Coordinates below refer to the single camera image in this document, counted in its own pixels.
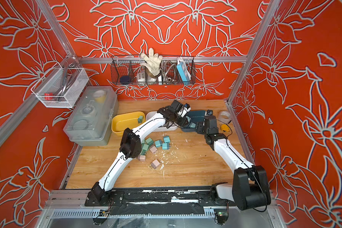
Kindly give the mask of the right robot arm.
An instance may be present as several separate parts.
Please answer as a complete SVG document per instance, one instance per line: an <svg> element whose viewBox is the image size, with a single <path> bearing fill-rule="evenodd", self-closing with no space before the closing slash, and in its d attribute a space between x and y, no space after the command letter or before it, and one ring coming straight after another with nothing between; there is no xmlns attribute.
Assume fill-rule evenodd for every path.
<svg viewBox="0 0 342 228"><path fill-rule="evenodd" d="M206 111L203 122L198 122L198 134L204 135L206 144L215 151L233 172L233 183L220 183L212 187L215 198L232 201L241 210L267 207L271 195L267 172L244 158L231 144L228 137L219 132L213 111Z"/></svg>

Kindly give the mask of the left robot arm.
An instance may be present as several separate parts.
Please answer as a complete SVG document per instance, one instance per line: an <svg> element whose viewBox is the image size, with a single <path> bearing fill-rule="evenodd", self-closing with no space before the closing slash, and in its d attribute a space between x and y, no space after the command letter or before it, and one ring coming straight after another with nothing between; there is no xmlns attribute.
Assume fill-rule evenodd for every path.
<svg viewBox="0 0 342 228"><path fill-rule="evenodd" d="M129 162L141 154L142 142L146 140L146 137L166 123L172 123L178 127L188 126L190 121L186 115L190 110L188 103L182 104L174 100L171 105L160 108L140 126L133 129L126 128L122 135L119 153L104 176L93 185L88 199L100 205L106 204L109 201L107 194L113 189L122 171Z"/></svg>

